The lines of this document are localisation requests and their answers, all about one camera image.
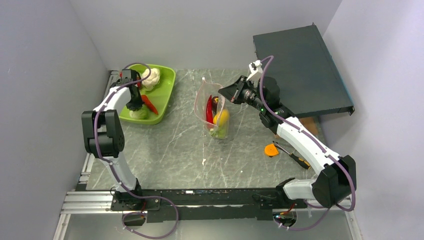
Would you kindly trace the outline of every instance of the gray wall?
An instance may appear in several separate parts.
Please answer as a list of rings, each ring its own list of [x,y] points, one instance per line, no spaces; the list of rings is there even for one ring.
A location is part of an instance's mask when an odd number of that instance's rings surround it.
[[[423,239],[424,5],[343,0],[324,34],[356,112],[323,116],[329,145],[357,164],[365,239]]]
[[[70,0],[106,66],[247,68],[253,35],[304,27],[325,32],[342,0]]]
[[[52,239],[107,70],[67,0],[2,0],[0,56],[0,239]]]

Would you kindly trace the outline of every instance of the red pepper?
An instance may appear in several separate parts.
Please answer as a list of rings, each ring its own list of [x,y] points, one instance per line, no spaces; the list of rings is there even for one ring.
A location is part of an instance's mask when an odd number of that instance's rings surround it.
[[[214,115],[212,114],[212,95],[209,96],[206,104],[206,121],[214,124]]]
[[[141,82],[137,82],[137,88],[142,88],[142,83]]]
[[[152,102],[150,102],[149,98],[146,95],[141,95],[141,100],[143,100],[143,102],[146,104],[148,109],[150,109],[150,111],[158,115],[158,110],[156,110],[156,107],[152,104]]]

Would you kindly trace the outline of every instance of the black motor joint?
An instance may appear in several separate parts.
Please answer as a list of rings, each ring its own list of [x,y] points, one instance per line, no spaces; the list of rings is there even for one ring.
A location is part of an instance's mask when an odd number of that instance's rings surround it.
[[[110,86],[111,88],[122,86],[130,82],[135,82],[137,81],[137,77],[141,77],[139,72],[132,69],[123,69],[121,73],[121,78],[118,81],[112,83],[112,85]],[[140,95],[139,88],[136,84],[131,84],[128,86],[128,89],[129,93],[131,94],[131,100],[125,105],[126,108],[131,111],[140,110],[144,102],[142,100],[142,96]]]
[[[139,180],[136,180],[135,188],[134,190],[131,190],[131,193],[136,196],[143,196],[143,190],[140,186]],[[135,198],[128,192],[119,192],[115,191],[115,194],[113,195],[113,199],[116,200],[119,204],[125,204],[130,209],[140,209],[144,199],[141,198]]]
[[[244,101],[254,107],[255,109],[259,111],[264,110],[264,104],[261,101],[261,97],[256,94],[256,92],[250,88],[245,88],[241,92],[241,95],[243,96]]]

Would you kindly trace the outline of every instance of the green plastic tray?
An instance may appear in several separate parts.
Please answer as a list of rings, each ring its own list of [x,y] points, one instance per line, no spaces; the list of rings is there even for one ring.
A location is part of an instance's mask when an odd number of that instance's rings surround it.
[[[135,124],[155,125],[161,122],[165,115],[165,111],[167,110],[168,102],[170,101],[171,93],[174,88],[176,76],[175,71],[172,68],[161,65],[148,64],[148,66],[151,68],[159,69],[160,80],[151,91],[146,91],[145,89],[141,88],[140,94],[146,95],[148,97],[150,102],[156,107],[158,115],[148,111],[147,119],[134,119],[130,117],[130,110],[128,110],[127,107],[124,107],[119,115],[119,118],[123,121]],[[140,75],[147,69],[147,67],[140,64],[130,65],[128,68],[136,70],[140,73]]]

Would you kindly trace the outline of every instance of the gray marble tabletop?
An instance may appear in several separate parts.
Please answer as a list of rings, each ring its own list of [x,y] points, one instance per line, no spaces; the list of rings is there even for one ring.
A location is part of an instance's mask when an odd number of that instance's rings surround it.
[[[301,168],[287,154],[265,156],[265,146],[276,137],[262,125],[259,112],[248,105],[226,102],[228,138],[215,139],[205,132],[194,114],[202,77],[225,87],[247,73],[247,69],[178,69],[168,109],[159,124],[121,121],[123,153],[142,188],[273,188],[290,177],[314,176],[312,169]],[[324,142],[319,124],[317,129],[318,139]],[[277,141],[295,151],[281,138]],[[87,189],[108,190],[112,185],[108,171],[96,160]]]

